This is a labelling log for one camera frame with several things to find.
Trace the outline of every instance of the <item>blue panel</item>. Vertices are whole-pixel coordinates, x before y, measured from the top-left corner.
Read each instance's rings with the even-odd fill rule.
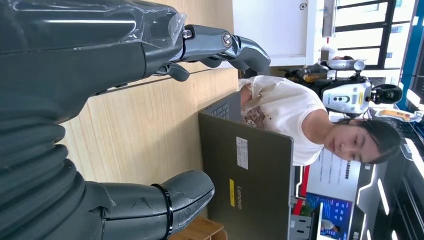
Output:
[[[306,202],[315,209],[320,203],[323,204],[322,219],[330,221],[338,230],[320,229],[321,235],[335,240],[347,240],[353,203],[328,196],[314,193],[306,194]]]
[[[401,110],[409,111],[407,107],[407,91],[411,87],[413,75],[417,61],[420,58],[421,43],[423,42],[423,20],[424,20],[424,0],[418,2],[415,16],[418,17],[418,23],[411,26],[411,35],[409,38],[408,49],[406,52],[405,62],[403,64],[402,76],[400,82],[403,84],[403,97],[396,105]]]

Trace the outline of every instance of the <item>white t-shirt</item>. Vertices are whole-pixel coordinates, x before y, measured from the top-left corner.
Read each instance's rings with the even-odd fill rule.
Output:
[[[254,76],[239,80],[239,88],[250,84],[252,99],[241,110],[246,124],[290,136],[294,140],[293,165],[312,164],[323,145],[310,141],[302,131],[305,117],[326,110],[311,89],[283,77]]]

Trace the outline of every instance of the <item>white cabinet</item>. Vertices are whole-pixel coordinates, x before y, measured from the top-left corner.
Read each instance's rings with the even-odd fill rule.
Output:
[[[313,65],[321,56],[323,9],[324,0],[232,0],[234,34],[257,42],[271,66]]]

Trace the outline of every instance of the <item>sticker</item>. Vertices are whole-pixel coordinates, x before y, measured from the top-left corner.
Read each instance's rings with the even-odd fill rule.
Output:
[[[359,93],[359,101],[358,101],[358,104],[359,105],[362,105],[362,103],[364,102],[364,93],[363,92],[361,92],[361,93]]]
[[[249,169],[248,141],[241,137],[237,137],[236,141],[237,141],[237,165],[248,170]]]
[[[234,197],[234,181],[232,179],[229,180],[229,204],[231,206],[236,206],[236,200]]]

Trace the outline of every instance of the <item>window frame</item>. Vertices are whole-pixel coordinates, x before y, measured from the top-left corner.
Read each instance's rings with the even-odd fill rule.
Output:
[[[362,23],[362,24],[354,24],[354,25],[346,25],[346,26],[337,26],[335,27],[335,32],[349,32],[349,31],[357,31],[357,30],[368,30],[368,29],[383,29],[383,33],[381,36],[381,43],[379,46],[361,46],[361,47],[345,47],[345,48],[339,48],[339,51],[343,50],[360,50],[360,49],[371,49],[371,48],[379,48],[379,55],[378,55],[378,62],[377,65],[367,65],[365,67],[365,70],[385,70],[385,69],[400,69],[398,68],[385,68],[386,63],[386,56],[387,56],[387,49],[389,46],[389,38],[390,34],[392,33],[392,25],[398,25],[398,24],[407,24],[411,21],[396,21],[393,22],[393,16],[395,15],[395,8],[397,7],[397,1],[396,0],[372,0],[372,1],[366,1],[361,3],[354,3],[349,5],[343,5],[343,6],[337,6],[337,10],[339,9],[348,9],[348,8],[355,8],[355,7],[361,7],[361,6],[367,6],[367,5],[373,5],[373,4],[381,4],[381,3],[387,3],[387,10],[385,13],[385,19],[384,21],[380,22],[369,22],[369,23]]]

